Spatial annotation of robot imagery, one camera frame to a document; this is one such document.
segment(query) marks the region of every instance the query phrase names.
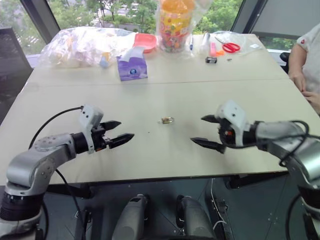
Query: white shirt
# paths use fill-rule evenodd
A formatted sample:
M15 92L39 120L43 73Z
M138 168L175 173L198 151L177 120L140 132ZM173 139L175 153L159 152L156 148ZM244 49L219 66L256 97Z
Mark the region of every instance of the white shirt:
M320 94L320 23L296 42L307 52L302 67L306 90Z

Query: black chair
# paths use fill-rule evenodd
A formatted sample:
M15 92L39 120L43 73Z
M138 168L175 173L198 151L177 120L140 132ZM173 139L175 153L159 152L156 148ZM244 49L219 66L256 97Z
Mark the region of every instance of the black chair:
M13 29L0 28L0 124L32 71Z
M280 54L281 60L285 62L285 66L281 66L281 67L286 73L289 72L289 55L290 55L290 52L283 52Z

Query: scissors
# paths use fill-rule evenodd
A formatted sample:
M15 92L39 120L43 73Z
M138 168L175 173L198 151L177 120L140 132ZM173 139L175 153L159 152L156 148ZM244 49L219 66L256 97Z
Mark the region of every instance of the scissors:
M222 49L225 50L227 53L233 54L240 50L240 46L238 44L235 44L233 42L224 42L216 36L215 36L215 39L217 39L220 43L222 43Z

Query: red plastic container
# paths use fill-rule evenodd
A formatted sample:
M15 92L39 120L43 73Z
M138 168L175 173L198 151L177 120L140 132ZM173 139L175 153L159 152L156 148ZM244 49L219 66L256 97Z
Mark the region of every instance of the red plastic container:
M143 53L147 54L152 52L156 47L156 36L147 33L137 33L135 35L133 47L144 47Z

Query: hand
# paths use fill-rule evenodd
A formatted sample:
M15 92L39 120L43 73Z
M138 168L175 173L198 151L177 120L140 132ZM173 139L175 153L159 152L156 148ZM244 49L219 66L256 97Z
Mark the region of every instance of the hand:
M320 114L320 94L311 91L304 91L302 92L302 95L311 104L316 113Z
M306 91L306 79L302 71L289 72L289 78L294 82L300 92Z

